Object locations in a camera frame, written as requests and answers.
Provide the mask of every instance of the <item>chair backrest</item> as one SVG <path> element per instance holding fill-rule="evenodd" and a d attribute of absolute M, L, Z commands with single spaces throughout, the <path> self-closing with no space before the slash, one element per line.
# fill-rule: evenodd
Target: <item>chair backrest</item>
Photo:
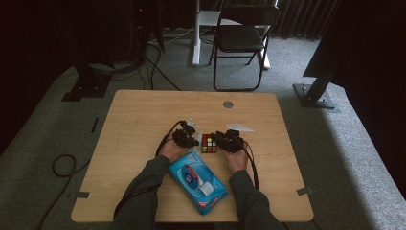
<path fill-rule="evenodd" d="M 247 26 L 267 25 L 273 27 L 277 23 L 279 16 L 280 10 L 276 6 L 232 6 L 221 12 L 218 17 L 217 26 L 221 25 L 222 19 L 228 19 Z"/>

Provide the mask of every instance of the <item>desk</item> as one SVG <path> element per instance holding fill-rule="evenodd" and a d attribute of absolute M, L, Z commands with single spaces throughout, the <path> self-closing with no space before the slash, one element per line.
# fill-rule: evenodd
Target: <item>desk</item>
<path fill-rule="evenodd" d="M 234 104 L 223 106 L 225 101 Z M 120 90 L 108 112 L 88 171 L 80 188 L 88 198 L 77 198 L 72 220 L 112 221 L 114 209 L 130 181 L 155 155 L 161 139 L 179 120 L 193 118 L 197 132 L 226 131 L 238 122 L 255 131 L 241 132 L 255 156 L 260 189 L 280 221 L 308 221 L 313 212 L 303 188 L 301 172 L 273 94 Z M 204 153 L 203 161 L 227 186 L 230 194 L 207 216 L 200 216 L 168 174 L 158 191 L 156 221 L 238 221 L 224 156 Z"/>
<path fill-rule="evenodd" d="M 200 26 L 217 26 L 217 19 L 220 16 L 220 11 L 201 11 L 200 10 L 200 0 L 196 0 L 196 25 L 195 25 L 195 38 L 194 38 L 194 49 L 193 49 L 193 60 L 192 65 L 198 66 L 200 63 Z M 265 56 L 265 63 L 263 64 L 264 69 L 269 69 L 271 66 L 269 64 L 268 55 Z"/>

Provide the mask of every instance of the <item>gray carpet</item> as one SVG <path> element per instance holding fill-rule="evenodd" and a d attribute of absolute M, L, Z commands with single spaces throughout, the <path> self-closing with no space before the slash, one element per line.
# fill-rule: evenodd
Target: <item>gray carpet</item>
<path fill-rule="evenodd" d="M 257 92 L 277 95 L 292 146 L 307 187 L 314 220 L 324 230 L 406 229 L 406 202 L 385 169 L 368 133 L 351 107 L 343 88 L 331 84 L 327 92 L 340 113 L 326 109 L 302 108 L 293 83 L 313 83 L 302 78 L 318 42 L 299 38 L 270 41 L 271 69 L 264 72 Z M 166 44 L 158 67 L 182 90 L 214 91 L 213 66 L 207 66 L 211 45 L 202 43 L 201 64 L 192 67 L 192 40 L 176 39 Z M 154 48 L 147 56 L 157 59 Z M 256 63 L 239 65 L 235 60 L 220 64 L 222 84 L 255 84 Z M 117 63 L 117 67 L 126 63 Z M 74 68 L 55 80 L 30 120 L 0 158 L 0 229 L 36 229 L 67 178 L 55 176 L 53 161 L 61 154 L 77 158 L 77 168 L 91 159 L 114 93 L 119 89 L 149 89 L 147 75 L 115 75 L 104 98 L 87 98 L 76 103 L 62 102 L 78 75 Z M 155 71 L 154 89 L 176 90 Z M 63 158 L 59 173 L 69 173 L 72 161 Z M 75 174 L 60 200 L 43 222 L 42 229 L 107 229 L 108 223 L 75 223 L 70 219 L 72 193 L 79 190 L 85 170 Z M 288 222 L 289 229 L 317 229 L 313 222 Z M 218 229 L 232 225 L 218 224 Z"/>

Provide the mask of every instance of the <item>blue package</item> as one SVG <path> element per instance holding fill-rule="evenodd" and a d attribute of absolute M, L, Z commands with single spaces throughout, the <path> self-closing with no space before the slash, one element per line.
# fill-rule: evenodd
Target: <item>blue package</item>
<path fill-rule="evenodd" d="M 228 194 L 224 184 L 194 151 L 173 163 L 169 172 L 201 215 L 207 215 Z"/>

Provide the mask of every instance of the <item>metal base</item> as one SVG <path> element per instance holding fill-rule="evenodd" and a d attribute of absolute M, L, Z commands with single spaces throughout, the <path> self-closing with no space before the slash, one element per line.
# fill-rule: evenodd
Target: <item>metal base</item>
<path fill-rule="evenodd" d="M 327 108 L 329 112 L 341 112 L 337 104 L 331 100 L 327 91 L 325 91 L 322 97 L 316 102 L 308 100 L 306 94 L 310 87 L 311 84 L 293 84 L 293 88 L 295 89 L 302 107 Z"/>
<path fill-rule="evenodd" d="M 103 75 L 94 73 L 95 80 L 92 86 L 83 87 L 78 78 L 72 91 L 66 93 L 63 97 L 63 102 L 80 102 L 81 98 L 103 98 L 105 91 L 107 90 L 108 84 L 111 80 L 111 75 Z"/>

